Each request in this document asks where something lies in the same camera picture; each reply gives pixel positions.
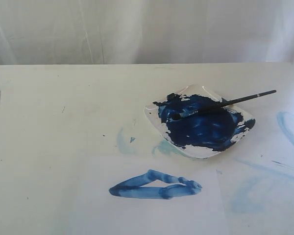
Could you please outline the black paintbrush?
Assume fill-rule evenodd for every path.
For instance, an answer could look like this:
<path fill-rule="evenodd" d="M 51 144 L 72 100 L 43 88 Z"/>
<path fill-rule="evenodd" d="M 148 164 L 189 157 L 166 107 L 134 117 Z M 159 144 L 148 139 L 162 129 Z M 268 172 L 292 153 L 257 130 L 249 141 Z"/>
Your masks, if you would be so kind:
<path fill-rule="evenodd" d="M 173 114 L 171 116 L 171 119 L 174 120 L 174 121 L 180 120 L 180 119 L 187 118 L 187 117 L 190 117 L 190 116 L 193 116 L 193 115 L 196 115 L 196 114 L 203 114 L 203 113 L 206 113 L 206 112 L 215 111 L 217 109 L 220 109 L 220 108 L 223 108 L 223 107 L 226 107 L 226 106 L 230 106 L 230 105 L 245 102 L 245 101 L 248 101 L 248 100 L 256 99 L 256 98 L 259 98 L 259 97 L 262 97 L 262 96 L 274 94 L 276 92 L 277 92 L 277 90 L 271 90 L 271 91 L 267 91 L 267 92 L 263 92 L 263 93 L 259 93 L 259 94 L 253 94 L 253 95 L 249 95 L 249 96 L 246 96 L 246 97 L 237 98 L 237 99 L 230 100 L 230 101 L 218 102 L 217 104 L 210 105 L 210 106 L 204 106 L 204 107 L 201 107 L 199 109 L 192 110 L 192 111 L 185 111 L 185 112 L 182 112 L 182 113 Z"/>

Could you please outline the white curtain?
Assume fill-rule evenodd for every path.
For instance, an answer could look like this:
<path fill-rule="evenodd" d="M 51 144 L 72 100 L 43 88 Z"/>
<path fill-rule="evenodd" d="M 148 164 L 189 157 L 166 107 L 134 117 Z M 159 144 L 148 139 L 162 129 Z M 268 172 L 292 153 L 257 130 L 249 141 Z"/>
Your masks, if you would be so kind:
<path fill-rule="evenodd" d="M 0 64 L 294 64 L 294 0 L 0 0 Z"/>

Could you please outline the white paper sheet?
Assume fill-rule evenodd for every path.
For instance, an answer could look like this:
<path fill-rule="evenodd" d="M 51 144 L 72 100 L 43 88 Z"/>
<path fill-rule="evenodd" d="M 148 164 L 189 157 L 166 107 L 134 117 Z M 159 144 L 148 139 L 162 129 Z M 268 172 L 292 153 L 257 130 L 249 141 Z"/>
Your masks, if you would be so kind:
<path fill-rule="evenodd" d="M 184 158 L 104 156 L 81 171 L 68 235 L 226 235 L 216 171 Z"/>

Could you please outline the clear plate with blue paint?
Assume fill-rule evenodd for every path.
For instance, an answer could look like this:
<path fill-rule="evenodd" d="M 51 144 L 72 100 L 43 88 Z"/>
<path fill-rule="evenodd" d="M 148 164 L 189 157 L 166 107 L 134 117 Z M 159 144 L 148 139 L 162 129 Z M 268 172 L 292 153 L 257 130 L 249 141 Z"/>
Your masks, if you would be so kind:
<path fill-rule="evenodd" d="M 241 140 L 255 125 L 255 118 L 235 105 L 180 120 L 171 117 L 224 101 L 206 87 L 193 84 L 147 105 L 144 113 L 172 146 L 187 156 L 205 159 Z"/>

